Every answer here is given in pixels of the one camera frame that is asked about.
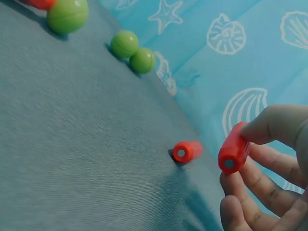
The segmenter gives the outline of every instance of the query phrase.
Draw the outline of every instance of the toy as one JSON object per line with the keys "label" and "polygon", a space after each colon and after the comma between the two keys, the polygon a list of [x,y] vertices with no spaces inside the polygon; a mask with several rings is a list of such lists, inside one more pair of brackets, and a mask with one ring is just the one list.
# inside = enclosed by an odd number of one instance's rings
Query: toy
{"label": "toy", "polygon": [[225,174],[239,171],[249,155],[251,142],[240,136],[241,127],[245,122],[236,124],[223,143],[218,154],[218,165]]}
{"label": "toy", "polygon": [[137,36],[128,30],[118,32],[111,40],[111,52],[119,58],[129,58],[139,48]]}
{"label": "toy", "polygon": [[56,0],[26,0],[26,2],[37,9],[46,11],[55,4]]}
{"label": "toy", "polygon": [[180,163],[186,164],[202,156],[203,147],[198,141],[182,141],[173,148],[173,158]]}
{"label": "toy", "polygon": [[154,53],[148,48],[141,48],[129,59],[130,67],[133,71],[141,74],[153,70],[156,58]]}
{"label": "toy", "polygon": [[47,11],[47,21],[55,33],[69,34],[81,28],[88,15],[86,0],[57,0]]}

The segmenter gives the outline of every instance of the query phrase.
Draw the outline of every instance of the teal circle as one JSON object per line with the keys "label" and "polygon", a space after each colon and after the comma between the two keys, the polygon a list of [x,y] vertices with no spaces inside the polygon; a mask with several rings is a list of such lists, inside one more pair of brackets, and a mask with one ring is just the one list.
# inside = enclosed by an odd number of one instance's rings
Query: teal circle
{"label": "teal circle", "polygon": [[129,59],[130,68],[137,73],[145,74],[154,69],[156,58],[149,48],[140,48]]}
{"label": "teal circle", "polygon": [[234,167],[234,161],[233,160],[226,160],[225,161],[225,166],[227,167],[227,168],[233,168]]}
{"label": "teal circle", "polygon": [[111,52],[119,58],[129,58],[139,47],[137,36],[128,30],[122,30],[111,39]]}

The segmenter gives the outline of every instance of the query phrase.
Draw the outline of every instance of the blue fabric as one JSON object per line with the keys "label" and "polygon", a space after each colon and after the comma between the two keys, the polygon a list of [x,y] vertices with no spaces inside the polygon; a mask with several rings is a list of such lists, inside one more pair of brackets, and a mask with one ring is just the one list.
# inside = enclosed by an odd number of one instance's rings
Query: blue fabric
{"label": "blue fabric", "polygon": [[[140,46],[216,157],[268,104],[308,103],[306,0],[101,0]],[[277,142],[272,147],[294,151]],[[302,190],[263,169],[285,189]]]}

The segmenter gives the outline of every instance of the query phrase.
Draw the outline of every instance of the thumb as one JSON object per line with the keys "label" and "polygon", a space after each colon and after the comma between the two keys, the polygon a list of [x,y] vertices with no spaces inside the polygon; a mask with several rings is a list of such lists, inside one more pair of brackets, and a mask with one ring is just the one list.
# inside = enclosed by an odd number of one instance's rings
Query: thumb
{"label": "thumb", "polygon": [[308,106],[271,105],[241,131],[257,144],[278,140],[296,150],[298,164],[308,179]]}

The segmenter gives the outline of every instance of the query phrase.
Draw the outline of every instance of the red cylinder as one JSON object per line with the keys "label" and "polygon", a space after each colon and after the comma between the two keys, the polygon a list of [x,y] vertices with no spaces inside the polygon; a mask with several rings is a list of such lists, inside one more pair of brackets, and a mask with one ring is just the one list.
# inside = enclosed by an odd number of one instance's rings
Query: red cylinder
{"label": "red cylinder", "polygon": [[40,10],[49,10],[56,2],[56,0],[22,0]]}
{"label": "red cylinder", "polygon": [[202,156],[203,147],[198,141],[182,141],[173,148],[173,158],[180,163],[186,164]]}
{"label": "red cylinder", "polygon": [[218,154],[218,165],[225,174],[239,171],[249,155],[251,142],[247,142],[240,136],[241,122],[236,124],[227,136]]}

